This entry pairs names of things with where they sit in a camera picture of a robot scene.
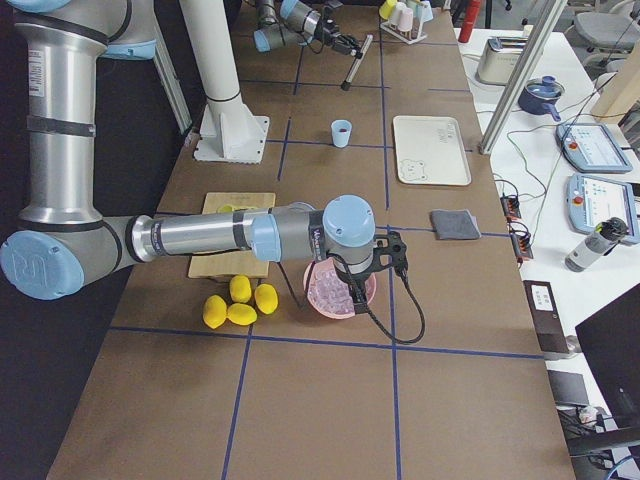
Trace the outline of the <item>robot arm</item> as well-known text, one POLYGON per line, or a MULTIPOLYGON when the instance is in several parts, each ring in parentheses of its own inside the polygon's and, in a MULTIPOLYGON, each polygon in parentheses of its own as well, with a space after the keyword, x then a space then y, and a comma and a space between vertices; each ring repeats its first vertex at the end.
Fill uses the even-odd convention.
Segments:
MULTIPOLYGON (((158 1, 160 24, 166 27, 165 36, 174 54, 174 63, 180 74, 184 74, 181 87, 187 95, 188 108, 193 115, 204 101, 201 76, 196 72, 194 55, 191 52, 193 40, 187 38, 186 20, 177 1, 158 1)), ((284 62, 289 57, 297 60, 314 56, 321 66, 320 77, 312 86, 323 86, 338 98, 337 87, 329 88, 329 70, 345 67, 347 60, 337 54, 320 52, 303 53, 301 47, 288 48, 286 55, 251 53, 254 47, 245 45, 248 36, 233 29, 241 11, 242 1, 224 1, 226 22, 233 33, 232 45, 236 60, 247 60, 253 55, 260 56, 257 67, 266 70, 284 70, 293 63, 284 62)), ((1 7, 1 237, 4 238, 16 228, 16 215, 26 205, 31 193, 28 183, 28 140, 23 126, 23 115, 27 113, 27 46, 25 40, 12 27, 11 7, 1 7)), ((169 171, 173 166, 173 155, 177 150, 177 139, 170 123, 169 101, 160 86, 160 77, 151 61, 129 63, 119 60, 98 60, 97 63, 97 179, 92 201, 106 216, 133 213, 150 213, 156 208, 166 187, 169 171)), ((351 94, 342 97, 352 100, 351 94)), ((1 320, 10 318, 35 318, 38 315, 60 316, 61 318, 88 318, 87 312, 93 308, 114 307, 116 298, 124 285, 126 275, 115 274, 115 279, 104 280, 97 287, 88 287, 86 292, 67 297, 58 303, 33 300, 18 292, 5 279, 1 279, 1 320)))
POLYGON ((320 44, 340 54, 360 59, 362 47, 352 35, 343 34, 332 18, 333 12, 343 6, 341 1, 325 1, 317 10, 303 1, 256 1, 258 28, 253 33, 256 49, 269 52, 289 44, 310 47, 320 44))

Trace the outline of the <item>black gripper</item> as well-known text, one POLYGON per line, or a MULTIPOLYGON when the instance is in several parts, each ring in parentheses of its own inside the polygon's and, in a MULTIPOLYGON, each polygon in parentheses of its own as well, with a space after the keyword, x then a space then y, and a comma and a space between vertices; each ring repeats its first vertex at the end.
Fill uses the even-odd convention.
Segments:
POLYGON ((355 313, 368 311, 366 281, 374 273, 391 269, 405 285, 408 284, 407 246, 399 232, 375 234, 373 242, 367 245, 365 250, 366 256, 359 263, 356 263, 351 256, 353 249, 349 249, 346 253, 334 254, 337 276, 343 283, 349 285, 355 313))
POLYGON ((325 2, 317 23, 317 39, 323 46, 354 58, 361 57, 361 47, 352 35, 343 35, 333 19, 333 13, 343 6, 342 2, 325 2))

